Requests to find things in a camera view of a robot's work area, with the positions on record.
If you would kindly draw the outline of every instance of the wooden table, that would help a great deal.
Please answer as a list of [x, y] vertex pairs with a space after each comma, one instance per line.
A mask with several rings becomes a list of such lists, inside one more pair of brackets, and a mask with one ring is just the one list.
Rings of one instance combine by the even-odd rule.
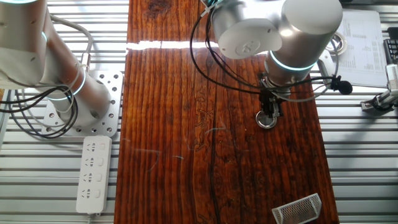
[[[126, 59], [114, 222], [275, 223], [272, 208], [318, 193], [316, 223], [338, 223], [315, 102], [284, 103], [277, 126], [261, 129], [257, 95], [216, 86], [193, 67], [188, 41], [202, 10], [193, 0], [130, 1], [127, 41], [135, 44]], [[195, 42], [203, 43], [204, 25]], [[239, 87], [206, 48], [195, 56], [210, 77]], [[227, 62], [251, 83], [264, 71], [263, 55]]]

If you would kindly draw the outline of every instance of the aluminum grating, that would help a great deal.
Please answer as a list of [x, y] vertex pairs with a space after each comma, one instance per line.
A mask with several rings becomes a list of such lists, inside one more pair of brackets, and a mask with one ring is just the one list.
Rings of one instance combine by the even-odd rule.
[[[91, 69], [124, 72], [128, 4], [49, 0], [49, 10], [93, 34]], [[398, 26], [398, 2], [348, 7], [379, 11], [383, 30]], [[55, 28], [80, 58], [85, 36], [60, 24]], [[370, 116], [359, 106], [384, 91], [354, 87], [350, 96], [328, 92], [316, 101], [341, 223], [398, 223], [398, 111]], [[42, 117], [45, 104], [39, 103], [34, 114]], [[0, 223], [86, 223], [87, 216], [75, 211], [82, 142], [40, 142], [9, 120], [0, 151]], [[113, 139], [107, 209], [95, 217], [98, 223], [113, 222], [118, 154], [119, 133]]]

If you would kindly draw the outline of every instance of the power strip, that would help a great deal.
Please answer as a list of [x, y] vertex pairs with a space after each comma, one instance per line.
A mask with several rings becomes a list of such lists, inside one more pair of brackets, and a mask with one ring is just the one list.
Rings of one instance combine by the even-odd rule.
[[106, 208], [112, 139], [86, 137], [81, 155], [80, 178], [76, 201], [78, 213], [101, 213]]

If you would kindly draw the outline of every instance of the metal ring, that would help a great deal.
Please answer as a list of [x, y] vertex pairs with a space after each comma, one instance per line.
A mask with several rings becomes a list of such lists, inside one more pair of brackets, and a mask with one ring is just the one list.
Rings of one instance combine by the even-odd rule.
[[[336, 47], [337, 47], [337, 54], [341, 55], [342, 53], [344, 53], [347, 50], [347, 38], [343, 35], [340, 34], [339, 32], [336, 32], [331, 41], [335, 41], [336, 42]], [[329, 51], [331, 56], [335, 55], [335, 50], [333, 48], [333, 46], [329, 43], [326, 46], [326, 49]]]
[[[271, 123], [269, 124], [264, 124], [263, 122], [265, 121], [269, 121], [272, 120]], [[275, 127], [276, 122], [277, 122], [277, 118], [273, 117], [273, 118], [269, 118], [267, 115], [264, 114], [263, 111], [259, 111], [256, 115], [256, 122], [257, 124], [264, 129], [271, 129], [273, 127]]]

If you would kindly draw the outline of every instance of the metal mesh container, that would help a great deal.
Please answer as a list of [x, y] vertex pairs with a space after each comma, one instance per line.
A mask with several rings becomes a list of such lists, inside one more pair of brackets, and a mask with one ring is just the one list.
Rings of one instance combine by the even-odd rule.
[[317, 219], [322, 202], [318, 194], [313, 194], [278, 208], [272, 212], [278, 224], [301, 224]]

